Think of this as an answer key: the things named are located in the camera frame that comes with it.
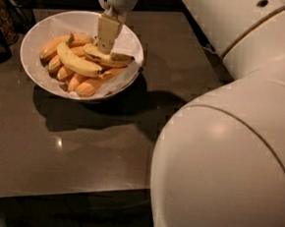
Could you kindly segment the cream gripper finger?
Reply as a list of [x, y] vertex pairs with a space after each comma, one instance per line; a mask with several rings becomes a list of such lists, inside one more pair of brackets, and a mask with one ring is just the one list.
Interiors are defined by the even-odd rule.
[[122, 15], [117, 15], [115, 17], [109, 17], [106, 14], [101, 14], [97, 20], [98, 22], [98, 31], [96, 39], [97, 48], [100, 52], [104, 54], [111, 53], [114, 43], [122, 27], [126, 21], [127, 17]]

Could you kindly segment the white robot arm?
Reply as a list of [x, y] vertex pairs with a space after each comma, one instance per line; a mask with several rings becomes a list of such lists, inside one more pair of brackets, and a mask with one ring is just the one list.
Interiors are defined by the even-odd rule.
[[285, 0], [182, 0], [231, 74], [160, 133], [154, 227], [285, 227]]

